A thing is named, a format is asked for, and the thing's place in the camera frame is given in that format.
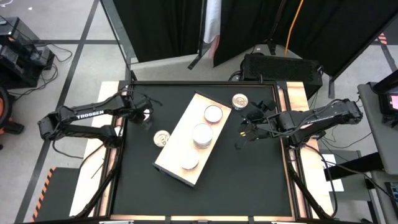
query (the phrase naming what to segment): black table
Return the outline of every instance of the black table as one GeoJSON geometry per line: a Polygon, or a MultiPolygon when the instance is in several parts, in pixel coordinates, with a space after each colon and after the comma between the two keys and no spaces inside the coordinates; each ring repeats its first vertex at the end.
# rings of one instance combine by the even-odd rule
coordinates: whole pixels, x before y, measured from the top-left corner
{"type": "Polygon", "coordinates": [[[153,143],[154,134],[161,129],[172,133],[195,91],[226,104],[231,104],[232,96],[237,93],[259,102],[274,98],[275,85],[148,83],[136,85],[135,89],[161,101],[163,106],[154,104],[150,130],[144,131],[132,123],[125,127],[122,169],[113,191],[111,214],[293,216],[294,203],[288,190],[291,185],[287,183],[280,139],[248,142],[240,151],[234,148],[241,113],[246,113],[249,107],[230,114],[195,188],[152,166],[160,152],[153,143]]]}

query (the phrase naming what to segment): electronic equipment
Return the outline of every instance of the electronic equipment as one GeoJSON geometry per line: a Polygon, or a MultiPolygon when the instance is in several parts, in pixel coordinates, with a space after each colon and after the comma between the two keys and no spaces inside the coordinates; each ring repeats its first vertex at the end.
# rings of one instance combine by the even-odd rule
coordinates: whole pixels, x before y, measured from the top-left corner
{"type": "Polygon", "coordinates": [[[6,89],[36,87],[43,69],[51,69],[54,54],[18,18],[0,19],[0,79],[6,89]]]}
{"type": "Polygon", "coordinates": [[[246,54],[241,71],[247,81],[303,82],[307,99],[322,87],[323,67],[314,60],[246,54]]]}
{"type": "MultiPolygon", "coordinates": [[[[386,182],[385,185],[387,187],[387,192],[392,195],[395,200],[398,200],[398,183],[386,182]]],[[[398,202],[391,200],[391,203],[398,218],[398,202]]]]}
{"type": "Polygon", "coordinates": [[[398,124],[398,71],[378,83],[368,83],[372,91],[379,96],[380,113],[383,123],[389,123],[393,128],[398,124]]]}

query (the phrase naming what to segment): black curtain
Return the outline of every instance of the black curtain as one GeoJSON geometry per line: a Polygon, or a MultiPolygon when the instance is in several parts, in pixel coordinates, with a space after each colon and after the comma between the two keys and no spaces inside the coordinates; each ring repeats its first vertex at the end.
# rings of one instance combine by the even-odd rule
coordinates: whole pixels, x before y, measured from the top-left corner
{"type": "Polygon", "coordinates": [[[196,54],[202,0],[114,0],[140,62],[196,54]]]}
{"type": "MultiPolygon", "coordinates": [[[[299,3],[287,1],[272,37],[277,44],[286,44],[299,3]]],[[[279,4],[280,1],[223,1],[220,45],[214,65],[266,40],[279,4]]],[[[328,75],[337,77],[397,14],[398,1],[394,0],[305,0],[290,36],[289,50],[302,58],[318,60],[328,75]]]]}

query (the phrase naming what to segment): black tabletop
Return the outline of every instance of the black tabletop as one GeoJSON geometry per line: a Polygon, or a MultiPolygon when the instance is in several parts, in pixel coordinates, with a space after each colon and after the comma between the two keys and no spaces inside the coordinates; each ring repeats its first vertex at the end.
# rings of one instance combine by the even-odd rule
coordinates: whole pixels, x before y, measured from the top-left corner
{"type": "Polygon", "coordinates": [[[127,123],[112,214],[292,216],[280,140],[248,142],[244,149],[236,150],[242,117],[235,110],[194,188],[160,173],[152,165],[161,150],[153,143],[154,134],[161,129],[172,133],[195,91],[231,104],[237,93],[256,102],[273,98],[273,88],[139,85],[136,89],[161,101],[163,106],[154,104],[153,125],[148,131],[127,123]]]}
{"type": "Polygon", "coordinates": [[[372,91],[370,85],[359,85],[358,91],[384,170],[388,174],[396,175],[398,174],[398,130],[381,122],[382,114],[379,107],[379,98],[372,91]]]}

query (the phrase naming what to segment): yellow cable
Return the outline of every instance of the yellow cable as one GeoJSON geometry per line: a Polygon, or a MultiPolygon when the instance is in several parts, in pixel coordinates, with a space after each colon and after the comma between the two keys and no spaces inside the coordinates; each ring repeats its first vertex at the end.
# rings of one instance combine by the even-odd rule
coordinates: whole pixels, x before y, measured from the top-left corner
{"type": "Polygon", "coordinates": [[[285,56],[287,55],[287,48],[289,47],[289,40],[290,40],[290,35],[292,33],[292,29],[294,26],[294,23],[296,22],[296,18],[300,12],[301,9],[301,5],[303,4],[304,0],[300,1],[300,4],[298,5],[297,11],[296,11],[296,15],[294,16],[294,19],[292,21],[292,25],[290,25],[290,29],[289,29],[289,34],[287,35],[287,41],[286,41],[286,47],[285,47],[285,56]]]}

